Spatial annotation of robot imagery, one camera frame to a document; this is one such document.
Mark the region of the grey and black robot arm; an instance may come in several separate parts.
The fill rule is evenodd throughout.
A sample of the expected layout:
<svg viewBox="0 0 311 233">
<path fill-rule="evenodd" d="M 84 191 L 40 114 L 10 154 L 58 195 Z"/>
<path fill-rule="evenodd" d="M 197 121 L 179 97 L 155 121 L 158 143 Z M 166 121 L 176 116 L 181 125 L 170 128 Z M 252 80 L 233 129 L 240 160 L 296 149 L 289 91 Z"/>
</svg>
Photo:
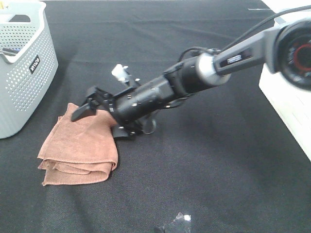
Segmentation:
<svg viewBox="0 0 311 233">
<path fill-rule="evenodd" d="M 232 73 L 260 64 L 266 64 L 273 74 L 281 73 L 290 84 L 310 90 L 310 19 L 263 30 L 220 53 L 206 50 L 179 60 L 145 84 L 139 84 L 123 68 L 118 68 L 115 77 L 127 88 L 116 95 L 90 88 L 71 120 L 93 116 L 102 106 L 119 125 L 116 136 L 150 134 L 155 130 L 154 115 L 158 110 L 177 107 L 197 92 L 226 83 Z"/>
</svg>

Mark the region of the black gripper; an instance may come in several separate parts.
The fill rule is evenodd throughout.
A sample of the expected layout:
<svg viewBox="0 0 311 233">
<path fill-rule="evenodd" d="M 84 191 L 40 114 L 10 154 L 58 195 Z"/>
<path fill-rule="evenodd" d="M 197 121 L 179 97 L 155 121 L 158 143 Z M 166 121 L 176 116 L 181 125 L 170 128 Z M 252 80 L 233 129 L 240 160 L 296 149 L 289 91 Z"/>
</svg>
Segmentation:
<svg viewBox="0 0 311 233">
<path fill-rule="evenodd" d="M 131 81 L 127 82 L 125 90 L 115 95 L 96 86 L 90 88 L 85 104 L 72 113 L 71 121 L 94 116 L 102 107 L 117 122 L 117 126 L 112 128 L 113 137 L 151 134 L 156 129 L 155 115 L 159 110 L 178 107 L 189 98 L 188 94 L 177 95 L 163 75 L 143 85 L 137 81 L 131 84 Z"/>
</svg>

